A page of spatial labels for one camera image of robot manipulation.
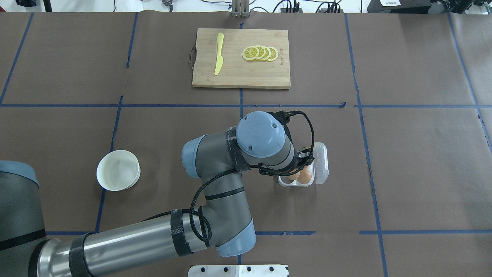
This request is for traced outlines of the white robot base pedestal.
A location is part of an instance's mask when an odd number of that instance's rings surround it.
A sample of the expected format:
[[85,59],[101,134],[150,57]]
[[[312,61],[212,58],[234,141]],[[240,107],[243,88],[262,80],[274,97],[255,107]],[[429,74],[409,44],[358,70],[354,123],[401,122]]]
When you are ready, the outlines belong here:
[[288,277],[288,265],[198,265],[188,270],[188,277]]

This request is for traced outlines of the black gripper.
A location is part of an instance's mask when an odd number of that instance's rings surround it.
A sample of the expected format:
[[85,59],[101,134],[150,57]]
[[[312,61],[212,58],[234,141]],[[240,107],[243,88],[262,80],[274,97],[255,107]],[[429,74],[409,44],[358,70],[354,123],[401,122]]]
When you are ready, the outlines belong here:
[[300,172],[306,165],[310,165],[314,161],[314,128],[309,117],[304,112],[268,112],[269,115],[274,117],[284,128],[286,141],[293,144],[293,140],[288,128],[290,117],[295,115],[302,115],[306,119],[311,130],[311,147],[304,150],[292,150],[292,158],[287,158],[288,165],[281,166],[280,169],[273,169],[271,165],[260,163],[260,174],[267,176],[281,176],[288,177]]

